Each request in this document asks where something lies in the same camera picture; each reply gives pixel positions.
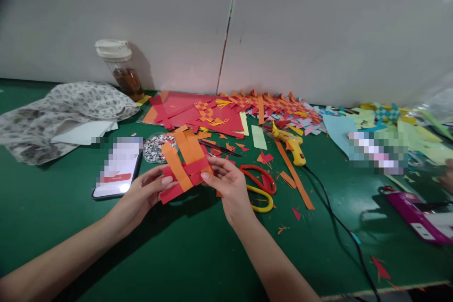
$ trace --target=container of googly eyes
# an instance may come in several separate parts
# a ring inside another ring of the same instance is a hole
[[[170,143],[171,147],[174,147],[176,148],[176,151],[179,151],[178,145],[172,134],[152,134],[143,142],[143,158],[145,158],[145,161],[148,163],[166,163],[167,160],[162,154],[162,145],[165,143]]]

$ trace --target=white bottle cap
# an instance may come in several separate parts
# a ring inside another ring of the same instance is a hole
[[[132,55],[132,51],[125,40],[102,39],[98,40],[94,46],[96,52],[103,58],[126,58]]]

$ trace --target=plastic bottle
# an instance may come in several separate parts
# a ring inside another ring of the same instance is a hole
[[[132,62],[132,51],[127,41],[116,39],[98,40],[94,46],[112,72],[121,90],[133,101],[142,99],[142,85]]]

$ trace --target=black cable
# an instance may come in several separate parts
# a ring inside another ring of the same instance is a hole
[[[321,184],[322,191],[324,191],[324,195],[326,196],[327,206],[329,207],[330,213],[332,214],[332,216],[335,217],[335,219],[338,221],[338,223],[340,223],[340,225],[348,232],[349,236],[350,236],[351,239],[354,241],[354,244],[355,244],[355,246],[356,246],[356,248],[357,248],[357,253],[359,254],[360,263],[361,263],[361,265],[362,265],[362,267],[363,267],[363,271],[365,272],[365,276],[367,277],[367,279],[368,279],[368,281],[369,281],[369,284],[370,284],[371,288],[373,289],[373,292],[374,292],[374,295],[376,296],[377,302],[381,302],[381,297],[379,296],[378,290],[376,289],[376,286],[374,285],[374,282],[373,282],[373,280],[371,279],[371,276],[369,275],[369,272],[368,272],[368,270],[367,270],[367,267],[365,266],[365,261],[363,260],[362,250],[360,249],[359,243],[356,241],[356,239],[355,239],[354,236],[352,235],[352,231],[349,230],[349,229],[343,224],[342,221],[340,221],[340,219],[336,216],[336,214],[335,214],[334,211],[332,210],[332,206],[330,205],[329,196],[327,196],[327,191],[326,191],[326,189],[324,188],[324,184],[322,184],[322,182],[319,180],[318,176],[315,175],[315,174],[308,168],[308,166],[305,165],[305,168],[307,169],[308,172],[310,172],[310,173],[316,178],[316,180],[319,182],[319,184]]]

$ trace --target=white wall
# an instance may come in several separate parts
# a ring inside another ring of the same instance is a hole
[[[132,42],[144,87],[214,93],[231,0],[4,0],[0,77],[114,83],[94,43]]]
[[[405,104],[453,70],[453,0],[235,0],[219,92]]]

